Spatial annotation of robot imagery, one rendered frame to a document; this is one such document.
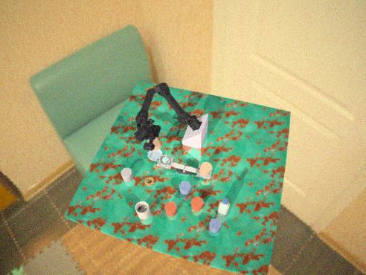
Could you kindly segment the pale grey bottle with blue cap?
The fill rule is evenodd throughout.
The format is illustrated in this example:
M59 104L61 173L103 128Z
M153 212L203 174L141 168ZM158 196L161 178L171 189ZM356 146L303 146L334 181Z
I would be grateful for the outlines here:
M219 209L218 209L217 213L219 214L219 216L225 217L228 215L229 208L230 208L230 203L229 203L228 199L224 198L219 203Z

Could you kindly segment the orange cylinder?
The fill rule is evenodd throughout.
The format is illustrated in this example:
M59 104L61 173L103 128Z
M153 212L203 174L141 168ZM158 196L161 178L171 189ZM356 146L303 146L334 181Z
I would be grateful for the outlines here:
M200 211L203 207L203 200L201 197L195 197L191 201L192 209L195 211Z
M177 213L176 204L172 201L169 201L165 205L166 214L168 216L174 216Z

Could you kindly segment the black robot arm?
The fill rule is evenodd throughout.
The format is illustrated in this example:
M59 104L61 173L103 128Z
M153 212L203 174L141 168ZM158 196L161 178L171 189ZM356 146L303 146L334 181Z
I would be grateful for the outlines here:
M166 99L166 101L171 105L173 110L177 113L178 117L176 119L180 123L188 124L193 131L199 129L202 122L196 119L196 115L190 115L188 112L184 111L182 107L177 103L175 98L170 94L170 90L167 84L165 82L162 82L155 88L147 90L147 95L145 97L142 108L135 118L138 126L138 131L134 135L139 142L142 142L144 139L147 140L147 134L151 134L154 131L152 125L154 123L154 120L147 120L147 118L148 109L155 93Z

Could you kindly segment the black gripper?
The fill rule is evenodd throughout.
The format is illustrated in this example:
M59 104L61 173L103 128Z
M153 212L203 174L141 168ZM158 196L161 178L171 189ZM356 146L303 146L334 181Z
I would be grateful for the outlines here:
M161 130L161 127L159 125L153 125L154 131L151 134L147 134L147 139L149 140L149 143L145 142L143 145L144 150L150 150L153 151L155 145L153 144L153 140L155 140L155 137L158 138L159 132Z

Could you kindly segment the grey balance beam with round pans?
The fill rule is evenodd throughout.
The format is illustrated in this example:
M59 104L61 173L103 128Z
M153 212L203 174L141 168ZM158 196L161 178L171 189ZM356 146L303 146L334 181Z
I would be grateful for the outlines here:
M164 158L165 156L167 156L169 158L169 161L166 164L162 161L162 158ZM182 165L182 164L174 163L173 159L174 159L174 157L170 157L169 155L160 154L157 166L161 166L161 167L164 167L164 168L167 168L167 169L171 169L171 167L175 167L175 168L178 168L177 172L176 172L178 174L192 175L192 172L194 172L194 173L197 173L197 175L196 175L197 177L200 177L200 178L203 177L203 178L211 179L212 170L211 170L210 175L203 176L199 172L201 165L199 165L199 168L196 169L196 168L193 168L193 167L190 167L190 166L185 166L185 165Z

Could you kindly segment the tan cylinder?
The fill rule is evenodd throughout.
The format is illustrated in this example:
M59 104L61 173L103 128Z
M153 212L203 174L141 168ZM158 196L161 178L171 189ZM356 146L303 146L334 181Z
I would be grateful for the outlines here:
M155 145L154 150L153 150L154 152L158 151L161 148L161 144L157 137L155 137L155 140L153 140L152 143Z
M200 174L203 176L210 175L212 170L212 165L208 162L204 162L200 167Z

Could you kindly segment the white round dish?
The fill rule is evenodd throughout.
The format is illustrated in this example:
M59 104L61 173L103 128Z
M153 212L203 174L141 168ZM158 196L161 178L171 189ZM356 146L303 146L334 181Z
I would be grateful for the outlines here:
M158 150L156 152L154 151L148 151L147 156L152 161L157 161L160 157L160 154L162 154L161 150Z

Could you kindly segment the white open cup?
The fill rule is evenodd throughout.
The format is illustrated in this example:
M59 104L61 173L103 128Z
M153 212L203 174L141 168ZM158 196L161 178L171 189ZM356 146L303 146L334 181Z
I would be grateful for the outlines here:
M150 215L150 209L149 209L149 206L146 202L138 202L136 205L135 205L135 210L136 210L136 213L138 214L138 217L140 219L148 219L151 215Z

